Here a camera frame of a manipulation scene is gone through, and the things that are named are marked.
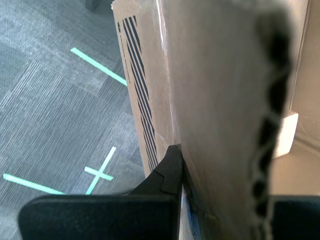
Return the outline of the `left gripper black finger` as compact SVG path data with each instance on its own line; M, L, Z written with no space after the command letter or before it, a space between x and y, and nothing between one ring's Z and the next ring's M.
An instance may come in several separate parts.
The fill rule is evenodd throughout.
M184 159L177 145L125 195L47 195L18 215L24 240L176 240Z
M272 197L274 240L319 240L320 197L275 195Z

